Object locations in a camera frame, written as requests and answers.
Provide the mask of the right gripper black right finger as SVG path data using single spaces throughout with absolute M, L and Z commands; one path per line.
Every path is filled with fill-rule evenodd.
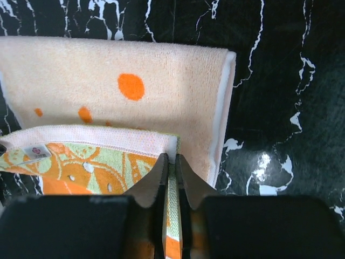
M 224 196 L 176 157 L 183 258 L 344 258 L 344 234 L 315 197 Z

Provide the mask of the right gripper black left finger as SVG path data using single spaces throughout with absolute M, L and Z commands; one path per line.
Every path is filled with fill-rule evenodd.
M 1 216 L 1 258 L 165 258 L 169 161 L 122 195 L 21 196 Z

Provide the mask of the orange white patterned towel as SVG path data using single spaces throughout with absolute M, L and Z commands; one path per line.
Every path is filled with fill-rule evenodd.
M 121 194 L 161 153 L 215 183 L 236 69 L 227 49 L 60 37 L 1 37 L 1 90 L 20 130 L 1 170 L 45 194 Z

